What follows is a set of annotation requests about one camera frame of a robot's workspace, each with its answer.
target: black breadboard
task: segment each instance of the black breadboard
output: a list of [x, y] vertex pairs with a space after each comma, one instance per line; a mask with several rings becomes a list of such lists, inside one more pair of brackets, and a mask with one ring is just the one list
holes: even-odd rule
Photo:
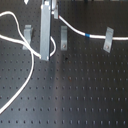
[[[31, 47], [40, 49], [41, 0], [1, 0], [0, 12], [16, 14], [23, 33], [34, 28]], [[86, 33], [128, 36], [127, 2], [59, 2], [59, 14]], [[61, 51], [60, 20], [52, 16], [57, 51], [49, 62], [35, 57], [32, 77], [17, 99], [0, 115], [0, 128], [128, 128], [128, 41], [89, 39], [68, 29], [68, 50]], [[0, 34], [21, 39], [12, 16], [0, 18]], [[29, 51], [0, 39], [0, 108], [26, 80]]]

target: metal bracket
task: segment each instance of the metal bracket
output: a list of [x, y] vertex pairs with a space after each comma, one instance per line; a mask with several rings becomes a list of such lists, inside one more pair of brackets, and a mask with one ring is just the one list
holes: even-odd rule
[[28, 41], [29, 45], [31, 43], [32, 31], [33, 31], [33, 28], [31, 25], [25, 25], [24, 37]]
[[41, 32], [40, 54], [41, 60], [48, 61], [50, 56], [50, 31], [51, 31], [51, 0], [42, 0], [41, 6]]
[[61, 26], [61, 50], [67, 51], [67, 26]]
[[114, 30], [109, 28], [109, 27], [107, 27], [106, 39], [105, 39], [105, 43], [104, 43], [103, 49], [108, 53], [110, 53], [110, 51], [111, 51], [113, 33], [114, 33]]
[[54, 14], [54, 19], [58, 19], [58, 2], [57, 2], [57, 0], [52, 0], [52, 14]]

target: black surface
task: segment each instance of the black surface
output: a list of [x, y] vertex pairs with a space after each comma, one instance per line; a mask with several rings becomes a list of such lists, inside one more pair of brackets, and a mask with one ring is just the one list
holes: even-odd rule
[[[31, 46], [39, 52], [41, 0], [1, 0], [0, 12], [13, 11], [23, 32], [34, 28]], [[127, 2], [60, 2], [59, 14], [75, 28], [105, 35], [128, 36]], [[0, 115], [0, 128], [127, 128], [128, 41], [84, 38], [68, 29], [68, 50], [60, 50], [60, 28], [52, 19], [57, 52], [49, 62], [35, 58], [31, 80], [20, 96]], [[0, 18], [0, 33], [20, 39], [11, 16]], [[29, 51], [0, 40], [0, 107], [21, 87], [31, 65]]]

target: cable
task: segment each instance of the cable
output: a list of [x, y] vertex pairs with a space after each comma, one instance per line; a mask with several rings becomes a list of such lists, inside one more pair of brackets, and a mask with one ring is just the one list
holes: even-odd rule
[[76, 33], [78, 33], [78, 34], [80, 34], [80, 35], [82, 35], [82, 36], [85, 36], [85, 33], [84, 32], [81, 32], [81, 31], [79, 31], [79, 30], [77, 30], [77, 29], [75, 29], [75, 28], [73, 28], [66, 20], [64, 20], [61, 16], [59, 16], [59, 19], [61, 20], [61, 21], [63, 21], [69, 28], [71, 28], [74, 32], [76, 32]]
[[[101, 35], [91, 35], [91, 34], [87, 34], [84, 32], [81, 32], [77, 29], [75, 29], [74, 27], [72, 27], [66, 20], [64, 20], [61, 16], [59, 16], [59, 19], [64, 22], [70, 29], [72, 29], [74, 32], [82, 35], [82, 36], [86, 36], [89, 38], [94, 38], [94, 39], [105, 39], [106, 36], [101, 36]], [[113, 37], [113, 40], [128, 40], [128, 37]]]
[[21, 34], [21, 31], [20, 31], [20, 28], [19, 28], [19, 23], [18, 23], [18, 20], [15, 16], [15, 14], [13, 12], [10, 12], [10, 11], [6, 11], [6, 12], [3, 12], [0, 14], [0, 17], [4, 16], [4, 15], [12, 15], [16, 21], [16, 24], [17, 24], [17, 30], [18, 30], [18, 33], [19, 35], [21, 36], [21, 38], [23, 39], [23, 41], [21, 40], [17, 40], [17, 39], [13, 39], [13, 38], [10, 38], [10, 37], [6, 37], [6, 36], [3, 36], [3, 35], [0, 35], [0, 38], [4, 39], [4, 40], [7, 40], [7, 41], [11, 41], [11, 42], [14, 42], [14, 43], [19, 43], [19, 44], [22, 44], [22, 45], [25, 45], [35, 56], [41, 58], [41, 55], [37, 52], [35, 52], [31, 47], [30, 45], [28, 44], [27, 40], [24, 38], [24, 36]]
[[3, 36], [3, 35], [0, 35], [0, 38], [2, 38], [2, 39], [4, 39], [4, 40], [7, 40], [7, 41], [11, 41], [11, 42], [14, 42], [14, 43], [19, 43], [19, 44], [22, 44], [22, 45], [26, 46], [26, 47], [30, 50], [30, 52], [31, 52], [32, 65], [31, 65], [30, 73], [29, 73], [29, 75], [28, 75], [26, 81], [25, 81], [24, 84], [20, 87], [20, 89], [13, 95], [13, 97], [0, 109], [0, 114], [2, 114], [2, 112], [3, 112], [4, 110], [6, 110], [6, 109], [11, 105], [11, 103], [19, 96], [19, 94], [20, 94], [20, 93], [23, 91], [23, 89], [26, 87], [28, 81], [29, 81], [30, 78], [31, 78], [32, 72], [33, 72], [33, 68], [34, 68], [34, 55], [36, 55], [37, 57], [41, 58], [41, 55], [40, 55], [39, 53], [35, 52], [35, 51], [30, 47], [30, 45], [28, 44], [28, 42], [26, 41], [26, 39], [25, 39], [25, 38], [23, 37], [23, 35], [21, 34], [20, 29], [19, 29], [19, 23], [18, 23], [18, 20], [17, 20], [15, 14], [12, 13], [12, 12], [10, 12], [10, 11], [7, 11], [7, 12], [1, 13], [1, 14], [0, 14], [0, 17], [1, 17], [1, 16], [4, 16], [4, 15], [8, 15], [8, 14], [10, 14], [10, 15], [12, 15], [12, 16], [14, 17], [14, 19], [15, 19], [15, 21], [16, 21], [16, 24], [17, 24], [18, 32], [19, 32], [21, 38], [24, 40], [24, 42], [21, 41], [21, 40], [12, 39], [12, 38], [9, 38], [9, 37]]
[[24, 0], [24, 3], [25, 3], [25, 4], [28, 4], [28, 1], [29, 1], [29, 0]]
[[52, 37], [51, 37], [51, 41], [52, 41], [52, 43], [54, 45], [54, 50], [53, 50], [53, 52], [50, 53], [50, 57], [53, 56], [54, 53], [56, 52], [56, 43], [55, 43], [55, 41], [54, 41], [54, 39]]

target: white cable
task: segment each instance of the white cable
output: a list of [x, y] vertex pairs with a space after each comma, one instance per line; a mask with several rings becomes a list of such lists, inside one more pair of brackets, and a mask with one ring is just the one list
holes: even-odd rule
[[[6, 12], [3, 12], [0, 14], [0, 17], [1, 16], [4, 16], [4, 15], [12, 15], [16, 21], [16, 24], [17, 24], [17, 29], [18, 29], [18, 33], [19, 35], [21, 36], [21, 38], [23, 39], [23, 41], [26, 43], [26, 47], [35, 55], [35, 56], [38, 56], [39, 58], [41, 58], [41, 55], [37, 52], [35, 52], [31, 47], [30, 45], [28, 44], [27, 40], [24, 38], [24, 36], [21, 34], [21, 31], [20, 31], [20, 28], [19, 28], [19, 23], [18, 23], [18, 20], [15, 16], [15, 14], [13, 12], [10, 12], [10, 11], [6, 11]], [[9, 38], [9, 37], [6, 37], [6, 36], [3, 36], [3, 35], [0, 35], [0, 38], [4, 39], [4, 40], [8, 40], [8, 41], [11, 41], [11, 42], [14, 42], [14, 43], [20, 43], [20, 44], [23, 44], [23, 41], [20, 41], [20, 40], [17, 40], [17, 39], [12, 39], [12, 38]]]
[[54, 15], [54, 11], [52, 11], [52, 13], [51, 13], [52, 15]]
[[25, 4], [28, 4], [28, 1], [29, 1], [29, 0], [24, 0], [24, 3], [25, 3]]
[[54, 50], [53, 50], [53, 52], [50, 53], [50, 57], [53, 56], [54, 53], [56, 52], [56, 43], [55, 43], [55, 41], [54, 41], [54, 39], [52, 37], [51, 37], [51, 41], [52, 41], [52, 43], [54, 45]]
[[106, 36], [90, 35], [90, 38], [94, 38], [94, 39], [105, 39], [105, 38], [106, 38]]
[[[61, 16], [59, 16], [59, 19], [61, 21], [63, 21], [69, 28], [71, 28], [74, 32], [82, 35], [82, 36], [85, 36], [85, 33], [84, 32], [81, 32], [75, 28], [73, 28], [66, 20], [64, 20]], [[106, 36], [102, 36], [102, 35], [91, 35], [91, 34], [87, 34], [89, 35], [90, 38], [94, 38], [94, 39], [105, 39]], [[113, 40], [128, 40], [128, 37], [113, 37], [112, 38]]]
[[[17, 23], [18, 32], [19, 32], [21, 38], [24, 40], [25, 38], [23, 37], [23, 35], [22, 35], [21, 32], [20, 32], [19, 23], [18, 23], [18, 21], [17, 21], [16, 16], [14, 15], [14, 13], [9, 12], [9, 11], [8, 11], [8, 12], [4, 12], [4, 13], [1, 13], [1, 14], [0, 14], [0, 17], [1, 17], [1, 16], [4, 16], [4, 15], [7, 15], [7, 14], [10, 14], [10, 15], [12, 15], [12, 16], [15, 18], [15, 21], [16, 21], [16, 23]], [[24, 40], [24, 42], [23, 42], [23, 41], [21, 41], [21, 40], [12, 39], [12, 38], [9, 38], [9, 37], [3, 36], [3, 35], [0, 35], [0, 38], [5, 39], [5, 40], [8, 40], [8, 41], [11, 41], [11, 42], [14, 42], [14, 43], [19, 43], [19, 44], [25, 45], [25, 46], [30, 50], [30, 52], [31, 52], [31, 58], [32, 58], [31, 70], [30, 70], [30, 73], [29, 73], [29, 75], [28, 75], [26, 81], [25, 81], [24, 84], [20, 87], [20, 89], [13, 95], [13, 97], [0, 109], [0, 114], [2, 114], [2, 112], [3, 112], [4, 110], [6, 110], [6, 109], [9, 107], [9, 105], [11, 105], [11, 103], [19, 96], [19, 94], [20, 94], [20, 93], [22, 92], [22, 90], [26, 87], [28, 81], [30, 80], [31, 75], [32, 75], [32, 72], [33, 72], [33, 68], [34, 68], [34, 55], [33, 55], [33, 54], [35, 54], [35, 55], [38, 56], [39, 58], [40, 58], [41, 56], [40, 56], [40, 54], [36, 53], [36, 52], [29, 46], [29, 44], [28, 44], [28, 42], [27, 42], [26, 40]]]
[[59, 19], [61, 20], [61, 21], [63, 21], [69, 28], [71, 28], [74, 32], [76, 32], [76, 33], [78, 33], [78, 34], [80, 34], [80, 35], [82, 35], [82, 36], [85, 36], [85, 33], [84, 32], [81, 32], [81, 31], [79, 31], [79, 30], [77, 30], [77, 29], [75, 29], [75, 28], [73, 28], [67, 21], [65, 21], [61, 16], [59, 16]]

